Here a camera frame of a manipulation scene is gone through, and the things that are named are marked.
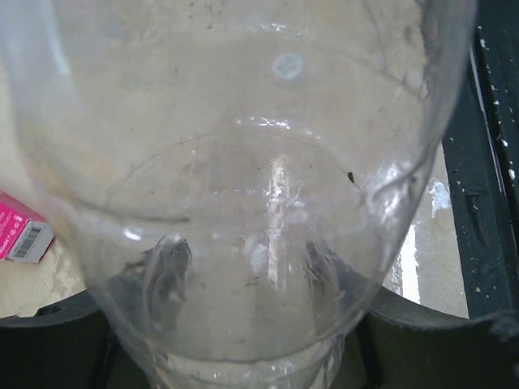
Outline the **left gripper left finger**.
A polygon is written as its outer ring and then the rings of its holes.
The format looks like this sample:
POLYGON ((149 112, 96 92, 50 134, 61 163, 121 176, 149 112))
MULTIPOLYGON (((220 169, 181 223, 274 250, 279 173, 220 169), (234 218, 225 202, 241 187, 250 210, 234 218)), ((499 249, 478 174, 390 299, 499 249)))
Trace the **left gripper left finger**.
POLYGON ((2 388, 97 388, 109 324, 87 292, 1 319, 2 388))

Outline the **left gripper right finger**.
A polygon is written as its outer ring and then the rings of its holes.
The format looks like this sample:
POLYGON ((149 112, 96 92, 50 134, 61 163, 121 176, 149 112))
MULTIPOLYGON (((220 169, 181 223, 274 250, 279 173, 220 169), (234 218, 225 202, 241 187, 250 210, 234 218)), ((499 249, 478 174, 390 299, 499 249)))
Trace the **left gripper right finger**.
POLYGON ((356 329, 367 388, 516 388, 518 313, 467 319, 381 289, 356 329))

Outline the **clear bottle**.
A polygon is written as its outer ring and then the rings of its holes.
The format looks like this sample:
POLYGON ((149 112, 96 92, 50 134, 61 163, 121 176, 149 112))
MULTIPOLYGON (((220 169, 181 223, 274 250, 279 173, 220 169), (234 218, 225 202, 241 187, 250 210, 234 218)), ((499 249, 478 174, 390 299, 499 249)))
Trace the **clear bottle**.
POLYGON ((327 388, 427 187, 475 1, 4 1, 32 191, 157 388, 327 388), (293 87, 283 53, 304 61, 293 87))

